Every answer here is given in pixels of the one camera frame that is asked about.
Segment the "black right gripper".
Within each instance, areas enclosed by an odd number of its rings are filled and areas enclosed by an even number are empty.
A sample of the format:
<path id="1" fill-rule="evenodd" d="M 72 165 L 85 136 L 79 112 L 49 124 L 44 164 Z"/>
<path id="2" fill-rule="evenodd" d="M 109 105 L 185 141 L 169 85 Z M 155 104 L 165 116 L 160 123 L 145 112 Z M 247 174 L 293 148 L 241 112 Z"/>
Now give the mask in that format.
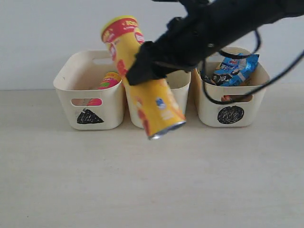
<path id="1" fill-rule="evenodd" d="M 126 78 L 136 86 L 165 79 L 170 71 L 191 70 L 228 44 L 228 19 L 219 16 L 174 18 L 155 41 L 144 42 Z"/>

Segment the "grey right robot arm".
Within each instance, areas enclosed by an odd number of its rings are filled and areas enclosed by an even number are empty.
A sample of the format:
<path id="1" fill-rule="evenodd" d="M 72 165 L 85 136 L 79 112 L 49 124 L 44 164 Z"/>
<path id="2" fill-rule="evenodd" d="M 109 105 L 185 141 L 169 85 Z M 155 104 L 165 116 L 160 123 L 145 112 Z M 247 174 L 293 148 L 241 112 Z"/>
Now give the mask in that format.
<path id="1" fill-rule="evenodd" d="M 156 41 L 144 42 L 126 74 L 129 85 L 192 71 L 200 61 L 262 25 L 304 14 L 302 0 L 182 0 L 185 17 L 174 17 Z"/>

